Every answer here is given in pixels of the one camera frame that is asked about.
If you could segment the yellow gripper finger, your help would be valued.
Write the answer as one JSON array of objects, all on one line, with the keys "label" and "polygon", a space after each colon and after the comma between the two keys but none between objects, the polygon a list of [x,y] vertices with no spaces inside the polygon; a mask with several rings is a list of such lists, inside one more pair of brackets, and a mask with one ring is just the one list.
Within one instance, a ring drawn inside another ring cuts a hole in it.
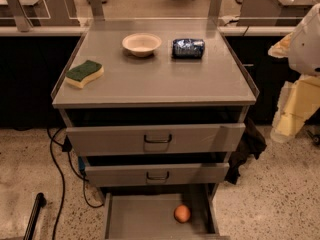
[{"label": "yellow gripper finger", "polygon": [[287,58],[289,53],[289,47],[291,43],[292,34],[288,34],[280,41],[270,47],[268,55],[275,58]]},{"label": "yellow gripper finger", "polygon": [[320,108],[320,77],[301,75],[285,82],[274,115],[271,139],[286,143],[296,137],[305,122]]}]

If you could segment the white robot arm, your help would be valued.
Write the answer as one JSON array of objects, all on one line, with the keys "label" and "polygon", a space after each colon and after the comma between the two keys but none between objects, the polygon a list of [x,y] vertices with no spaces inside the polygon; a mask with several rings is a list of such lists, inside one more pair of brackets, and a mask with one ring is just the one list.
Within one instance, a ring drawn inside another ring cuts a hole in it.
[{"label": "white robot arm", "polygon": [[320,108],[320,4],[314,5],[295,29],[268,55],[287,58],[289,68],[300,74],[281,88],[271,138],[285,143],[295,138],[305,122]]}]

